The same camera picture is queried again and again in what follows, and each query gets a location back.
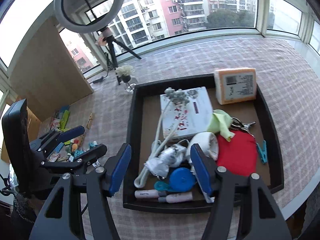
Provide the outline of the white round device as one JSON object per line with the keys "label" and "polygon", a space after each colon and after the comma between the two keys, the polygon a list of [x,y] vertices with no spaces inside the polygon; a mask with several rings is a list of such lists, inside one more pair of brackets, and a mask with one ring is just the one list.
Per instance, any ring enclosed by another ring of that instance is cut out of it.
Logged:
{"label": "white round device", "polygon": [[211,132],[201,132],[197,133],[189,142],[189,145],[187,147],[187,151],[185,153],[185,157],[188,161],[188,163],[192,163],[191,156],[190,156],[190,150],[191,146],[193,144],[198,144],[202,151],[204,152],[204,155],[207,157],[211,157],[215,161],[217,161],[219,156],[219,145],[217,137],[214,133]]}

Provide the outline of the orange white tissue pack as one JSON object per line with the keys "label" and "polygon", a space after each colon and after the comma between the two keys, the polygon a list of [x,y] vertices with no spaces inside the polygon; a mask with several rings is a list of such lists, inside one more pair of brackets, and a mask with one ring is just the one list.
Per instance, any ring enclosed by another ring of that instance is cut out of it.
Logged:
{"label": "orange white tissue pack", "polygon": [[257,94],[255,68],[224,68],[214,71],[216,98],[221,105],[254,100]]}

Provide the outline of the green packet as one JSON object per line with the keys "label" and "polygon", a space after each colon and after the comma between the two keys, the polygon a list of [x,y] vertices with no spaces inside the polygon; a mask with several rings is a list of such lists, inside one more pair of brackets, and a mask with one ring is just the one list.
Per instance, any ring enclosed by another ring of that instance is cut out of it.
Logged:
{"label": "green packet", "polygon": [[65,129],[68,118],[70,115],[70,111],[69,110],[65,110],[62,114],[62,118],[60,120],[60,129]]}

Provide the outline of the wooden clothespin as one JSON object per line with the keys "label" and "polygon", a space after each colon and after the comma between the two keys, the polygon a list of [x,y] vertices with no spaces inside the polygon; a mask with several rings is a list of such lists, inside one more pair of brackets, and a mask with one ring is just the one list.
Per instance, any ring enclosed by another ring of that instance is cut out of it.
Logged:
{"label": "wooden clothespin", "polygon": [[87,129],[91,129],[93,120],[94,120],[94,113],[91,113],[90,116],[89,116],[88,122],[86,124],[86,128]]}

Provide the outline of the red cloth pouch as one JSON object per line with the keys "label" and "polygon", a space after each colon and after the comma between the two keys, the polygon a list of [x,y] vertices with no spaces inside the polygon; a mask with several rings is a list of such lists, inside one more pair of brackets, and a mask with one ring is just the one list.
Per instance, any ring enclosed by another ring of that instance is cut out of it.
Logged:
{"label": "red cloth pouch", "polygon": [[256,172],[256,141],[253,136],[242,131],[235,131],[234,134],[230,142],[221,135],[217,136],[219,154],[216,163],[232,174],[248,177]]}

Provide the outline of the blue tape measure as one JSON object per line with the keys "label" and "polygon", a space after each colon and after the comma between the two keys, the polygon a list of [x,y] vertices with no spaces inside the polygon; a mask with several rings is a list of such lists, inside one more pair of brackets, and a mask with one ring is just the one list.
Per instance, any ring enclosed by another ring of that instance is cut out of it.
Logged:
{"label": "blue tape measure", "polygon": [[175,169],[167,182],[157,181],[154,189],[168,192],[188,192],[195,186],[197,180],[191,170],[185,167]]}

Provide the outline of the teal clothespin in tray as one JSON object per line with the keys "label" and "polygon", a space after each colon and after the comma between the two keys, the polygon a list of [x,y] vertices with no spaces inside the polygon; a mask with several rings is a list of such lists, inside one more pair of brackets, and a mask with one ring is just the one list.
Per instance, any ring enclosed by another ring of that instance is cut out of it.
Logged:
{"label": "teal clothespin in tray", "polygon": [[256,143],[256,147],[257,147],[257,152],[261,160],[261,163],[266,164],[268,162],[266,141],[265,140],[263,141],[262,146]]}

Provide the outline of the light green cloth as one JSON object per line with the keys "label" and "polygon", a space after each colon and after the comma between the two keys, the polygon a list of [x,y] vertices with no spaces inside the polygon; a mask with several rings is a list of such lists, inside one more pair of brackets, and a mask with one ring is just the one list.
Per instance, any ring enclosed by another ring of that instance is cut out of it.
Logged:
{"label": "light green cloth", "polygon": [[219,133],[227,142],[235,136],[229,128],[233,122],[232,117],[221,109],[213,110],[212,118],[207,128],[207,132]]}

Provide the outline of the metal clip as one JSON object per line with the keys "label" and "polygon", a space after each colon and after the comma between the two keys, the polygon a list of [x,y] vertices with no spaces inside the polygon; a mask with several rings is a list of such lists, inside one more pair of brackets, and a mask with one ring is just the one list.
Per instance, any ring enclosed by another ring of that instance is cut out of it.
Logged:
{"label": "metal clip", "polygon": [[232,117],[232,123],[231,123],[230,129],[242,131],[242,132],[248,133],[251,136],[254,136],[249,129],[255,124],[256,124],[255,121],[250,123],[244,123],[240,121],[238,118]]}

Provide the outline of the wooden cabinet panel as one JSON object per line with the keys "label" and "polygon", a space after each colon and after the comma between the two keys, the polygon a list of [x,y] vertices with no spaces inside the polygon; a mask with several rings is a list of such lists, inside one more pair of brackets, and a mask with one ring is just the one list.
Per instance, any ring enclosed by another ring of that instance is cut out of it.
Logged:
{"label": "wooden cabinet panel", "polygon": [[12,62],[9,82],[41,121],[93,93],[64,45],[54,16],[44,21]]}

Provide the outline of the white tissue box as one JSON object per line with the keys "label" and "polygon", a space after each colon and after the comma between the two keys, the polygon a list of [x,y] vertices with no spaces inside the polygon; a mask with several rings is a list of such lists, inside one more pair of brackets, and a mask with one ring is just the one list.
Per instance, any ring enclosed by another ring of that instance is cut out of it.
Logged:
{"label": "white tissue box", "polygon": [[[172,137],[172,141],[190,138],[197,133],[205,132],[212,118],[213,108],[207,89],[205,87],[197,87],[184,90],[189,96],[190,102],[187,105],[187,114],[180,123],[180,127],[176,135]],[[164,103],[160,99],[161,110]]]}

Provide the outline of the black tray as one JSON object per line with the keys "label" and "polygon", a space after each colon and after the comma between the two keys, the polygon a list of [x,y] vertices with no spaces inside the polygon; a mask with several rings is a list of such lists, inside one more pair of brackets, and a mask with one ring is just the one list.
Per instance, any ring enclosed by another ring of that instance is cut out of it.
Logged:
{"label": "black tray", "polygon": [[213,74],[135,87],[123,183],[126,209],[209,212],[220,189],[215,170],[257,173],[272,193],[284,188],[280,145],[261,90],[254,100],[220,105]]}

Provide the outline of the small flower vase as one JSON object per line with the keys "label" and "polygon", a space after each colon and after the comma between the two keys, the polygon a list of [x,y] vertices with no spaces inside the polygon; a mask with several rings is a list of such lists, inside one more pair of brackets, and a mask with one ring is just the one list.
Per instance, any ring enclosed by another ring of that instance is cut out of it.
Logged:
{"label": "small flower vase", "polygon": [[129,64],[124,64],[116,69],[118,84],[123,84],[124,89],[128,93],[133,93],[138,80],[134,76],[134,68]]}

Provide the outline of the white artificial berry stem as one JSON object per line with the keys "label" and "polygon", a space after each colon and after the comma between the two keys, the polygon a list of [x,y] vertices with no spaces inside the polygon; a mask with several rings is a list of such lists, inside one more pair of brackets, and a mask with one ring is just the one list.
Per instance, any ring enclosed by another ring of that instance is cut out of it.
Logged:
{"label": "white artificial berry stem", "polygon": [[187,114],[187,105],[190,102],[187,92],[181,89],[175,90],[171,87],[164,91],[160,96],[164,103],[157,124],[155,139],[151,145],[151,152],[144,163],[138,177],[134,180],[134,186],[141,189],[146,185],[148,176],[166,178],[169,168],[177,166],[182,161],[180,153],[171,148],[167,153],[166,146],[168,142],[176,135],[180,123]]}

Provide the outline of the pink plaid tablecloth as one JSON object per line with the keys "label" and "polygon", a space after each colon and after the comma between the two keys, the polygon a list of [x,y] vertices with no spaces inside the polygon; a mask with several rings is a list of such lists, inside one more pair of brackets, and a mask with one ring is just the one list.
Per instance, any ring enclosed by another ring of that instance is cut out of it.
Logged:
{"label": "pink plaid tablecloth", "polygon": [[104,165],[127,143],[131,161],[107,199],[121,239],[200,239],[217,198],[204,198],[191,160],[259,174],[289,218],[319,183],[319,75],[283,40],[237,38],[171,49],[125,65],[70,105],[83,148]]}

